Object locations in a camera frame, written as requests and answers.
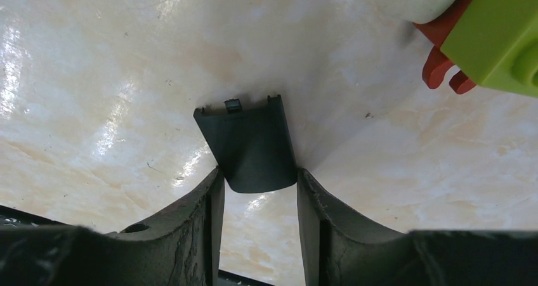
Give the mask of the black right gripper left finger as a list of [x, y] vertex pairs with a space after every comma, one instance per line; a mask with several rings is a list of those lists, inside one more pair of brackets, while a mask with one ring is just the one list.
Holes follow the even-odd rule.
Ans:
[[1, 226], [2, 285], [216, 285], [224, 177], [120, 232], [51, 224]]

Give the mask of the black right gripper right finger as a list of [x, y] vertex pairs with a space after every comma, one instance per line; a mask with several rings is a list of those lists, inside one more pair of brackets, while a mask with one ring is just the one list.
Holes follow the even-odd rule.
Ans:
[[298, 220], [307, 285], [536, 285], [537, 233], [400, 233], [298, 171]]

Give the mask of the black battery cover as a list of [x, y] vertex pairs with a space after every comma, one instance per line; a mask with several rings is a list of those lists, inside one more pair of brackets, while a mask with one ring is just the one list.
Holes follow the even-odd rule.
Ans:
[[194, 110], [193, 117], [230, 188], [266, 193], [297, 182], [297, 166], [281, 95], [244, 108], [238, 99], [225, 111]]

